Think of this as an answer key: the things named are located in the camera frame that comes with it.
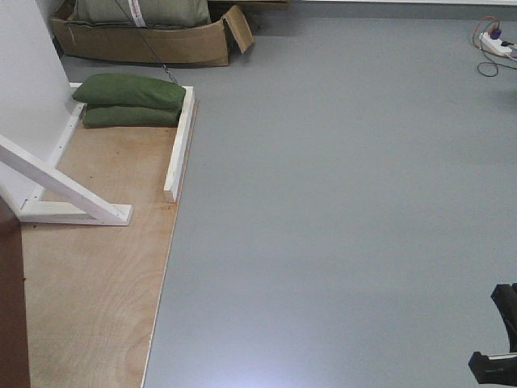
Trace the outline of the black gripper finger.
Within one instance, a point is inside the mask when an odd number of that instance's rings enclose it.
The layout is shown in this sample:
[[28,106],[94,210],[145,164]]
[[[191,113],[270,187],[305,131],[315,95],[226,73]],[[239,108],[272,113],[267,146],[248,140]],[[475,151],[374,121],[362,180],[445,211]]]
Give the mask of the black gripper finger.
[[468,366],[479,384],[516,385],[516,353],[483,355],[474,352]]
[[490,297],[506,328],[509,351],[516,352],[516,283],[496,285]]

